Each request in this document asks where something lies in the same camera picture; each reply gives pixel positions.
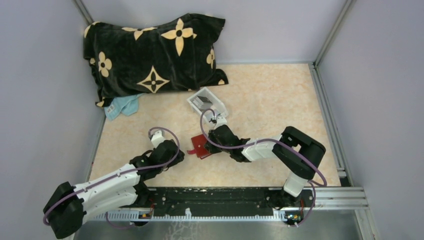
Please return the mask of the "white plastic card box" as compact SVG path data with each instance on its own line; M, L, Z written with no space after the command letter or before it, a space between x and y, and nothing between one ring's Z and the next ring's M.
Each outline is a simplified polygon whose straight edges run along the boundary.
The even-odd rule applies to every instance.
M201 115L204 110L212 109L216 117L227 118L229 112L225 104L207 87L203 87L187 99L192 110Z

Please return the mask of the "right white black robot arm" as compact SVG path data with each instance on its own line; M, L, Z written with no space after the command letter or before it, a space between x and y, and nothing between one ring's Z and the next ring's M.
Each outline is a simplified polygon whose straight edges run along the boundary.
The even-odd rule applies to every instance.
M264 139L239 138L224 124L203 134L204 148L211 154L225 152L239 163L251 163L265 159L279 159L291 173L283 187L281 199L287 206L295 206L301 200L301 192L313 178L322 179L320 186L327 186L327 179L319 171L326 148L317 140L288 126L275 137Z

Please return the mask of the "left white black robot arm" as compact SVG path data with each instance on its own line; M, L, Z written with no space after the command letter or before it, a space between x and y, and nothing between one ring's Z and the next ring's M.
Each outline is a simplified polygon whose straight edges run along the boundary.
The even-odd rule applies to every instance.
M43 223L57 239L74 234L93 217L120 207L150 207L153 195L145 182L184 160L173 140L164 140L118 170L95 180L60 184L43 208Z

